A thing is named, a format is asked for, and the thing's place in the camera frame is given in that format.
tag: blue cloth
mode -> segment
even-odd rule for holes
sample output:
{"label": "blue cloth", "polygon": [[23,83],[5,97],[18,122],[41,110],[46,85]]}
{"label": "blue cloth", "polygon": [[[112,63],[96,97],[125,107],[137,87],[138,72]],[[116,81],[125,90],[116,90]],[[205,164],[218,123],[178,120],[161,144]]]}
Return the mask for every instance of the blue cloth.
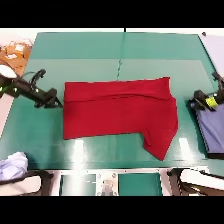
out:
{"label": "blue cloth", "polygon": [[0,161],[0,181],[20,178],[26,174],[28,160],[23,152],[16,152]]}
{"label": "blue cloth", "polygon": [[197,118],[208,153],[224,153],[224,104],[215,112],[197,110]]}

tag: folded red garment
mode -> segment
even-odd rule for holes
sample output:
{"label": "folded red garment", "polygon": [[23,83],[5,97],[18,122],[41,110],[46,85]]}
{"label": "folded red garment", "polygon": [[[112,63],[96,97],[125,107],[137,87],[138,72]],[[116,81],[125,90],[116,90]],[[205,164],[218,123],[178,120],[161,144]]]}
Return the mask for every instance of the folded red garment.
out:
{"label": "folded red garment", "polygon": [[66,82],[64,139],[140,132],[144,148],[163,160],[178,130],[169,79]]}

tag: red cloth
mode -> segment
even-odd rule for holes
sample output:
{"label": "red cloth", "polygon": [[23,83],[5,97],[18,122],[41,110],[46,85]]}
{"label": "red cloth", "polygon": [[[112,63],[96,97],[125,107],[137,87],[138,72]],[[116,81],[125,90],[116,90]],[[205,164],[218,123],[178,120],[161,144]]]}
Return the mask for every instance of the red cloth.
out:
{"label": "red cloth", "polygon": [[66,82],[64,139],[141,132],[144,148],[163,160],[178,129],[169,79]]}

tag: white cloth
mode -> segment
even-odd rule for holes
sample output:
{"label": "white cloth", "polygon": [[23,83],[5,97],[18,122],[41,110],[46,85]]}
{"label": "white cloth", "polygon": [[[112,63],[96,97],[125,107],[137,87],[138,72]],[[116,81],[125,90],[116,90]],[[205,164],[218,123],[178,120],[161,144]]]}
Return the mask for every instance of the white cloth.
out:
{"label": "white cloth", "polygon": [[0,161],[0,181],[20,178],[26,174],[28,159],[23,152],[16,152]]}

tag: white floor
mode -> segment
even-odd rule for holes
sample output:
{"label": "white floor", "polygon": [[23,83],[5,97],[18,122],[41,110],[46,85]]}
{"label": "white floor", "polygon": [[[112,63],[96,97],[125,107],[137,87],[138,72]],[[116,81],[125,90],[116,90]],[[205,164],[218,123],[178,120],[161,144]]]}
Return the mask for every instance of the white floor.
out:
{"label": "white floor", "polygon": [[[28,38],[35,41],[38,32],[123,32],[123,28],[0,28],[0,46],[11,40],[20,41]],[[127,28],[127,32],[158,32],[224,36],[224,28]]]}

